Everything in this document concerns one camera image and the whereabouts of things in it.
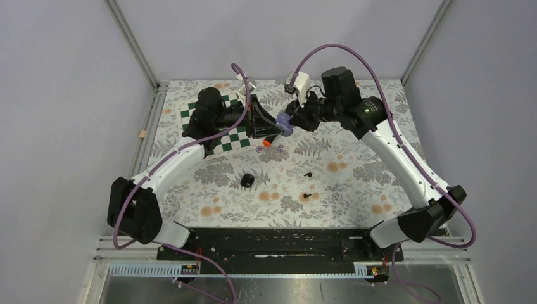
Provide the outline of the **purple earbud charging case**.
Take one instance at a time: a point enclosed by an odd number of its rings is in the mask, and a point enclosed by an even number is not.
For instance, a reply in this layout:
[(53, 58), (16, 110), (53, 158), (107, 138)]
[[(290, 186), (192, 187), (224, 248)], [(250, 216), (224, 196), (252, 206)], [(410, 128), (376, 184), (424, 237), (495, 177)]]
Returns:
[(277, 115), (275, 122), (276, 125), (281, 129), (281, 135), (284, 137), (289, 137), (294, 132), (294, 126), (291, 124), (292, 117), (292, 115), (289, 115), (284, 111)]

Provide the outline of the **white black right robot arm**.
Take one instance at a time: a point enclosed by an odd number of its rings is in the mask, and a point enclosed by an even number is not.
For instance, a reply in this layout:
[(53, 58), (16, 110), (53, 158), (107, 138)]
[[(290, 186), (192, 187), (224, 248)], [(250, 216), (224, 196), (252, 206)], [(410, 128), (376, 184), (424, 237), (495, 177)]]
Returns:
[(395, 243), (422, 242), (453, 217), (467, 196), (465, 190), (449, 186), (424, 160), (413, 156), (415, 150), (388, 118), (384, 103), (375, 96), (363, 98), (351, 70), (341, 66), (325, 71), (322, 83), (324, 95), (318, 97), (308, 74), (291, 72), (284, 89), (296, 99), (278, 114), (278, 124), (288, 136), (293, 127), (313, 132), (321, 122), (339, 122), (376, 153), (403, 188), (412, 207), (366, 232), (363, 252), (369, 260), (380, 260)]

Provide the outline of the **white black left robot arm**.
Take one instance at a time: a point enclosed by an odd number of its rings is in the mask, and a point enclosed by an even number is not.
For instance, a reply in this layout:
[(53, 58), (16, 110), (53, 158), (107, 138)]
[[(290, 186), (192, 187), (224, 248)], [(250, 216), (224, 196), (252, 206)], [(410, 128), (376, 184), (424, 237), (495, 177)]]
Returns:
[(197, 245), (189, 239), (190, 229), (165, 220), (159, 200), (237, 127), (244, 127), (247, 137), (254, 139), (284, 132), (277, 119), (261, 107), (256, 95), (249, 92), (243, 100), (227, 105), (218, 89), (202, 89), (188, 126), (168, 154), (140, 174), (130, 179), (119, 177), (111, 185), (107, 223), (113, 228), (114, 240), (122, 233), (141, 244), (169, 244), (178, 258), (191, 259)]

